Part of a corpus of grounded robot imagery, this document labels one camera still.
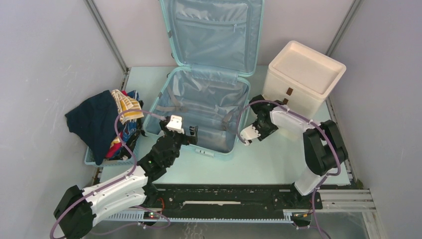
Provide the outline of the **cream plastic drawer cabinet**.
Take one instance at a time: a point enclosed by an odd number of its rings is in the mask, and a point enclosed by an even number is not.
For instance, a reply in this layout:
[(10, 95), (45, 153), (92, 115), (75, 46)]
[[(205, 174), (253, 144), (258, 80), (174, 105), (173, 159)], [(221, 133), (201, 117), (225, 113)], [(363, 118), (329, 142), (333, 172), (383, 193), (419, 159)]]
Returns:
[(292, 40), (270, 62), (262, 94), (311, 119), (345, 71), (343, 63)]

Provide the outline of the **yellow white striped garment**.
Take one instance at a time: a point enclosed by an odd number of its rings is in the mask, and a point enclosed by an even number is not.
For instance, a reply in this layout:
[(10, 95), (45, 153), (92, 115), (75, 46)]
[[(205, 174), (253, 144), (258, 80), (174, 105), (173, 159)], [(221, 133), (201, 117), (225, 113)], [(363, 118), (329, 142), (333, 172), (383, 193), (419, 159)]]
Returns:
[[(129, 93), (124, 93), (118, 89), (112, 90), (111, 96), (113, 97), (118, 113), (122, 113), (127, 110), (142, 110), (143, 101), (139, 98), (139, 93), (134, 90)], [(144, 117), (141, 112), (127, 112), (120, 116), (120, 122), (126, 124), (129, 121), (134, 121)]]

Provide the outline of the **dark navy garment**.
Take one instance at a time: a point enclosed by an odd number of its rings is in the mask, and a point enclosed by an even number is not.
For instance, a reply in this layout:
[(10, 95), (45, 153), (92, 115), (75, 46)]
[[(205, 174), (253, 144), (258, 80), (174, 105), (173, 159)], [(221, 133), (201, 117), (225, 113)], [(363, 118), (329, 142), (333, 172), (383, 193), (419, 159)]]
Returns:
[(103, 163), (116, 138), (114, 122), (117, 116), (117, 105), (109, 90), (84, 100), (65, 114), (69, 132), (90, 148), (96, 165)]

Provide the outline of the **light blue ribbed suitcase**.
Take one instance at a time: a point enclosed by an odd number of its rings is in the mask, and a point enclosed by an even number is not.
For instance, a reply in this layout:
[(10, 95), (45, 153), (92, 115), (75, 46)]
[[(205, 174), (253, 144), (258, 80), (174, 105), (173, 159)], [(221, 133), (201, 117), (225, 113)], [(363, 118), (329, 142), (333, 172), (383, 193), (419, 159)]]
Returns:
[(167, 76), (144, 123), (159, 135), (157, 115), (198, 127), (195, 152), (225, 157), (244, 126), (256, 70), (264, 13), (262, 0), (163, 0), (160, 2), (177, 67)]

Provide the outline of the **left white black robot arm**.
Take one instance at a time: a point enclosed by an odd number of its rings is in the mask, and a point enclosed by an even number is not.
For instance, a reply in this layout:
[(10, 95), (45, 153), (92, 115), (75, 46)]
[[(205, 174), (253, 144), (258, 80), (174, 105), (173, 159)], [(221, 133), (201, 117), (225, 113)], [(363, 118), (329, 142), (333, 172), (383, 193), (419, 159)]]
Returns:
[(151, 150), (125, 172), (84, 189), (68, 188), (53, 215), (56, 218), (50, 237), (60, 227), (65, 239), (81, 239), (99, 222), (131, 207), (152, 207), (158, 199), (153, 184), (167, 172), (180, 155), (182, 145), (197, 144), (198, 127), (190, 126), (184, 133), (181, 122), (160, 121), (164, 132)]

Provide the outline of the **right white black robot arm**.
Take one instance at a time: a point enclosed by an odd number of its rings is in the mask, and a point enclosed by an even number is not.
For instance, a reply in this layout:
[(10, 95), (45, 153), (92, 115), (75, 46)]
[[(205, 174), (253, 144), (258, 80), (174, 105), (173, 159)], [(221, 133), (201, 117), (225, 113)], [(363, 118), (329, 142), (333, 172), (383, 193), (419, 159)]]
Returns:
[(253, 97), (248, 106), (256, 120), (240, 132), (245, 144), (263, 141), (279, 133), (291, 141), (302, 140), (306, 167), (291, 188), (289, 200), (295, 208), (304, 207), (309, 195), (330, 176), (341, 173), (339, 166), (349, 158), (336, 122), (314, 122), (294, 111), (284, 102), (269, 101), (262, 95)]

